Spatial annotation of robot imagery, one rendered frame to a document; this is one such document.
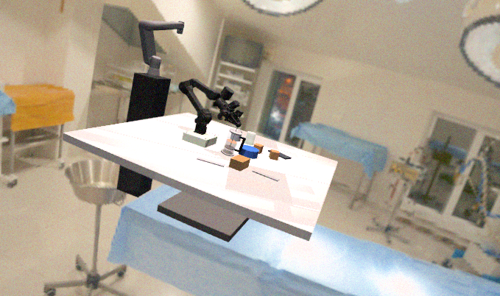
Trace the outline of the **blue round disc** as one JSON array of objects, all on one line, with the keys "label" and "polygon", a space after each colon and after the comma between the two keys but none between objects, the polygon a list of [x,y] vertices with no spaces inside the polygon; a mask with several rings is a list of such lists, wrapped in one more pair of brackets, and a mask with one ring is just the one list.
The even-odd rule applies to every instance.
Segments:
[{"label": "blue round disc", "polygon": [[259,150],[256,149],[255,147],[243,145],[242,151],[239,152],[239,154],[247,158],[256,159],[258,157],[258,151]]}]

